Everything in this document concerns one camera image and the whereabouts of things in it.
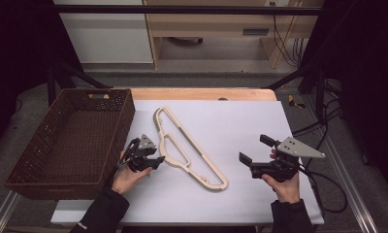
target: wicker basket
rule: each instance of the wicker basket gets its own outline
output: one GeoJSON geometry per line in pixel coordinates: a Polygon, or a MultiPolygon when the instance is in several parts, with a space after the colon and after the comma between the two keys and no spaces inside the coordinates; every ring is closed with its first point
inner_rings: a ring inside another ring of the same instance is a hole
{"type": "Polygon", "coordinates": [[[64,89],[5,182],[33,200],[95,199],[135,113],[130,89],[64,89]]]}

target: hand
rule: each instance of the hand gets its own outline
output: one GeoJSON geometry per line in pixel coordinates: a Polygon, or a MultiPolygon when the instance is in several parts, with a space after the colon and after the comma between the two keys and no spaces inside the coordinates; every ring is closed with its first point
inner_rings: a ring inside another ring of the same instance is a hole
{"type": "MultiPolygon", "coordinates": [[[[270,158],[276,159],[275,153],[276,151],[272,150],[270,158]]],[[[300,202],[300,180],[298,172],[291,180],[283,183],[277,182],[267,174],[264,174],[261,178],[273,188],[279,202],[289,202],[290,204],[300,202]]]]}
{"type": "Polygon", "coordinates": [[[128,166],[125,166],[121,171],[118,171],[114,175],[112,190],[124,195],[130,191],[134,185],[143,177],[148,176],[152,171],[151,167],[144,169],[141,172],[133,172],[128,166]]]}

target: white cabinet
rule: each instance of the white cabinet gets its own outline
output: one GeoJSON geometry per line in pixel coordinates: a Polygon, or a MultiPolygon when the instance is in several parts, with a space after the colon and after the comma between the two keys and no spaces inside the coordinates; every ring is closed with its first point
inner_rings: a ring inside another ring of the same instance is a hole
{"type": "MultiPolygon", "coordinates": [[[[141,0],[54,0],[55,4],[143,5],[141,0]]],[[[81,63],[152,63],[144,14],[60,14],[81,63]]]]}

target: black cable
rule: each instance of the black cable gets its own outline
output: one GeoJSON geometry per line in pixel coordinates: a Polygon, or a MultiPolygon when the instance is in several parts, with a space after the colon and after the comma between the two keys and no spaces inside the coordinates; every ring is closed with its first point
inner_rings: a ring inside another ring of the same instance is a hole
{"type": "Polygon", "coordinates": [[[312,158],[310,158],[310,159],[308,160],[308,162],[307,162],[307,164],[306,164],[306,167],[307,167],[307,168],[308,168],[309,164],[311,164],[311,162],[312,162],[312,158]]]}
{"type": "Polygon", "coordinates": [[[301,64],[301,52],[302,52],[302,44],[301,41],[303,39],[297,39],[297,47],[296,47],[296,55],[297,55],[297,64],[300,67],[301,64]]]}
{"type": "Polygon", "coordinates": [[[297,65],[299,65],[298,61],[299,61],[299,58],[298,58],[298,50],[299,50],[299,46],[298,46],[298,42],[299,42],[299,38],[297,39],[294,39],[294,43],[293,43],[293,59],[294,61],[297,63],[297,65]]]}
{"type": "Polygon", "coordinates": [[[276,20],[275,20],[275,15],[273,15],[273,18],[274,18],[274,42],[275,42],[275,45],[276,47],[279,49],[279,52],[282,54],[282,57],[284,57],[284,60],[287,62],[288,65],[290,66],[294,66],[294,67],[297,67],[296,64],[290,64],[290,62],[288,62],[288,59],[292,60],[291,57],[290,57],[290,54],[288,53],[288,50],[287,50],[287,47],[284,45],[283,41],[282,41],[282,38],[281,38],[281,35],[279,35],[279,32],[276,28],[276,20]],[[278,34],[278,37],[279,37],[279,40],[281,41],[282,43],[282,46],[284,47],[284,50],[285,52],[287,53],[287,56],[288,56],[288,59],[287,57],[285,56],[284,52],[282,51],[281,47],[278,45],[278,43],[276,42],[276,37],[275,37],[275,34],[278,34]]]}
{"type": "Polygon", "coordinates": [[[309,179],[309,182],[311,184],[311,188],[312,188],[312,191],[314,193],[314,196],[315,196],[315,199],[317,200],[317,204],[318,204],[318,207],[320,209],[320,212],[321,212],[321,216],[324,218],[325,216],[325,209],[324,209],[324,205],[322,203],[322,200],[321,200],[321,196],[320,196],[320,193],[318,191],[318,184],[317,184],[317,181],[315,180],[315,178],[312,176],[311,172],[309,171],[308,168],[306,168],[303,164],[300,164],[300,166],[298,167],[298,170],[302,173],[304,173],[308,179],[309,179]]]}
{"type": "Polygon", "coordinates": [[[321,147],[321,144],[324,142],[324,140],[325,140],[325,137],[326,137],[326,135],[327,135],[327,133],[328,133],[328,118],[327,118],[327,109],[328,109],[328,107],[330,106],[330,104],[331,103],[333,103],[333,102],[335,102],[335,101],[339,101],[339,98],[336,98],[336,99],[332,99],[332,100],[330,100],[327,104],[325,104],[325,106],[324,106],[324,125],[325,125],[325,132],[324,132],[324,134],[322,135],[322,137],[321,137],[321,140],[320,140],[320,142],[318,143],[318,145],[317,145],[317,147],[315,148],[316,150],[318,150],[320,147],[321,147]]]}
{"type": "MultiPolygon", "coordinates": [[[[333,116],[331,116],[331,114],[332,114],[332,113],[329,113],[329,119],[328,119],[328,120],[331,120],[331,119],[333,119],[333,118],[335,118],[335,117],[338,117],[338,116],[340,115],[340,113],[338,113],[338,114],[336,114],[336,115],[333,115],[333,116]]],[[[306,134],[309,133],[309,132],[312,132],[312,131],[314,131],[314,130],[320,129],[320,128],[322,128],[323,126],[324,126],[324,125],[318,126],[318,127],[316,127],[316,128],[309,129],[309,131],[306,131],[306,132],[304,132],[304,133],[302,133],[302,134],[298,134],[298,135],[293,134],[293,136],[294,136],[294,137],[301,137],[301,136],[303,136],[303,135],[306,135],[306,134]]]]}
{"type": "Polygon", "coordinates": [[[306,130],[309,130],[309,129],[311,129],[312,127],[314,127],[315,125],[317,125],[317,124],[320,124],[321,123],[321,121],[316,121],[315,123],[313,123],[313,124],[310,124],[309,126],[306,126],[306,127],[304,127],[304,128],[302,128],[302,129],[298,129],[298,130],[296,130],[296,131],[293,131],[292,132],[292,135],[296,135],[296,134],[298,134],[298,133],[301,133],[301,132],[304,132],[304,131],[306,131],[306,130]]]}
{"type": "MultiPolygon", "coordinates": [[[[325,111],[324,116],[327,117],[327,111],[326,111],[326,109],[328,108],[328,106],[329,106],[331,103],[333,103],[333,102],[335,102],[335,101],[339,101],[339,98],[332,99],[332,100],[330,100],[327,104],[325,104],[325,107],[324,107],[324,111],[325,111]]],[[[317,124],[319,124],[319,123],[321,123],[320,120],[316,121],[315,123],[313,123],[313,124],[311,124],[311,125],[309,125],[309,126],[306,126],[306,127],[302,128],[302,129],[293,131],[293,132],[292,132],[292,135],[295,135],[295,134],[301,133],[301,132],[303,132],[303,131],[309,130],[309,129],[311,129],[312,127],[314,127],[315,125],[317,125],[317,124]]]]}
{"type": "Polygon", "coordinates": [[[299,67],[301,65],[301,62],[303,61],[303,47],[304,47],[304,38],[302,38],[301,41],[300,41],[299,67]]]}
{"type": "Polygon", "coordinates": [[[329,182],[333,183],[341,191],[341,193],[343,195],[344,204],[343,204],[341,209],[339,209],[339,210],[330,210],[330,209],[324,208],[324,210],[327,211],[327,212],[330,212],[330,213],[334,213],[334,214],[339,214],[339,213],[344,212],[347,209],[347,207],[348,207],[348,197],[347,197],[347,194],[345,193],[344,189],[341,187],[341,185],[339,183],[335,182],[333,179],[331,179],[331,178],[329,178],[329,177],[327,177],[327,176],[325,176],[323,174],[316,173],[316,172],[310,172],[310,173],[315,175],[315,176],[319,176],[321,178],[324,178],[324,179],[328,180],[329,182]]]}

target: white table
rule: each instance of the white table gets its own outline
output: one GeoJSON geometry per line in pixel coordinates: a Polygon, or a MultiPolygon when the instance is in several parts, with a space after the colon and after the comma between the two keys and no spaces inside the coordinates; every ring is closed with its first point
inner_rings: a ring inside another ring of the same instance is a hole
{"type": "MultiPolygon", "coordinates": [[[[262,180],[251,178],[248,168],[239,162],[239,152],[254,161],[270,161],[271,149],[259,142],[260,134],[280,141],[291,135],[280,102],[135,100],[135,106],[137,111],[126,145],[143,133],[158,144],[152,116],[156,109],[167,106],[229,183],[222,191],[209,191],[183,170],[164,162],[150,178],[141,180],[126,195],[131,206],[121,224],[262,225],[273,222],[270,204],[276,199],[275,193],[262,180]]],[[[172,129],[166,117],[163,125],[172,129]]],[[[167,147],[167,150],[172,153],[173,148],[167,147]]],[[[190,155],[191,168],[210,178],[212,183],[218,183],[207,166],[195,157],[190,155]]],[[[311,222],[323,224],[308,179],[304,175],[300,178],[301,196],[311,222]]],[[[74,225],[91,203],[90,200],[59,201],[51,222],[74,225]]]]}

